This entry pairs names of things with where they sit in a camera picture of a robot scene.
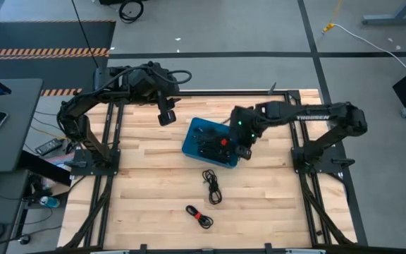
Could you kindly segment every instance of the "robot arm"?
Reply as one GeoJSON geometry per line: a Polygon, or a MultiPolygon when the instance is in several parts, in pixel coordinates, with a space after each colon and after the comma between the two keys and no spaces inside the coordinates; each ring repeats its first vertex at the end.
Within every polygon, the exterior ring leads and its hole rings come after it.
{"type": "Polygon", "coordinates": [[[255,107],[235,107],[230,116],[230,134],[237,141],[236,154],[250,159],[251,146],[272,126],[291,121],[335,121],[337,126],[318,140],[305,144],[303,155],[310,162],[320,157],[325,149],[347,136],[359,136],[367,131],[364,112],[351,103],[322,105],[292,105],[287,102],[265,102],[255,107]]]}
{"type": "Polygon", "coordinates": [[[73,142],[82,143],[100,162],[111,161],[111,151],[106,144],[101,144],[90,130],[89,118],[85,115],[99,103],[116,104],[157,104],[161,126],[176,121],[172,110],[179,99],[167,99],[179,92],[179,84],[191,79],[188,71],[169,71],[159,63],[149,62],[137,67],[110,68],[112,76],[107,83],[94,87],[93,92],[75,95],[68,102],[62,102],[57,114],[58,125],[73,142]],[[186,80],[177,81],[173,73],[185,72],[186,80]]]}

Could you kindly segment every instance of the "wooden table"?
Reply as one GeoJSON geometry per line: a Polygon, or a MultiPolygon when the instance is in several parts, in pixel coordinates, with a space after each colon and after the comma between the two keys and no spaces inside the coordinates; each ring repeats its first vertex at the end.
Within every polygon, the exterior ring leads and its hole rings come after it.
{"type": "MultiPolygon", "coordinates": [[[[303,104],[321,103],[317,90],[300,90],[300,94],[303,104]]],[[[142,243],[148,249],[264,248],[265,243],[274,248],[310,247],[302,191],[290,156],[289,125],[269,128],[253,146],[251,160],[241,160],[234,169],[190,159],[181,152],[193,117],[222,122],[235,105],[248,107],[270,100],[283,100],[283,96],[184,97],[174,109],[177,121],[166,127],[157,121],[157,107],[127,106],[104,249],[139,249],[142,243]],[[218,205],[208,201],[208,185],[202,178],[205,169],[213,169],[219,178],[223,201],[218,205]],[[187,205],[212,217],[214,225],[201,228],[186,213],[187,205]]],[[[99,105],[88,113],[100,138],[106,109],[99,105]]],[[[323,121],[307,125],[311,139],[327,131],[323,121]]],[[[93,183],[94,177],[88,176],[69,195],[59,246],[70,240],[88,215],[93,183]]],[[[324,174],[319,183],[328,215],[356,241],[343,185],[324,174]]],[[[92,243],[96,243],[99,218],[95,222],[92,243]]]]}

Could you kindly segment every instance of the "gray floor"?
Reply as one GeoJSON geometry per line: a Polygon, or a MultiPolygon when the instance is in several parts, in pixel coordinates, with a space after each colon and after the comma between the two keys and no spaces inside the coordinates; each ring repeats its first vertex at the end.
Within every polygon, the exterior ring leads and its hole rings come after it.
{"type": "MultiPolygon", "coordinates": [[[[91,0],[75,0],[82,19],[115,19],[117,12],[91,0]]],[[[345,0],[336,23],[389,50],[406,51],[406,26],[364,27],[364,14],[392,13],[404,0],[345,0]]],[[[374,52],[374,48],[334,28],[330,20],[336,0],[304,0],[320,52],[374,52]]],[[[74,20],[69,1],[5,0],[0,21],[74,20]]],[[[309,46],[295,0],[150,0],[145,13],[131,25],[117,22],[113,54],[179,52],[308,52],[309,46]]],[[[110,66],[140,64],[149,59],[110,60],[110,66]]],[[[183,89],[319,88],[311,59],[304,58],[190,58],[151,59],[169,69],[186,68],[194,74],[183,89]]],[[[392,58],[322,59],[331,99],[351,101],[365,111],[369,132],[345,140],[364,228],[371,246],[406,248],[406,119],[392,86],[406,70],[392,58]]],[[[55,112],[62,99],[41,98],[39,110],[55,112]]],[[[47,116],[39,120],[51,121],[47,116]]],[[[50,131],[46,126],[34,126],[50,131]]],[[[30,147],[49,140],[31,131],[30,147]]],[[[31,212],[30,221],[48,214],[31,212]]],[[[56,226],[61,211],[47,224],[56,226]]],[[[12,243],[10,253],[29,253],[55,247],[57,231],[44,232],[27,246],[12,243]]]]}

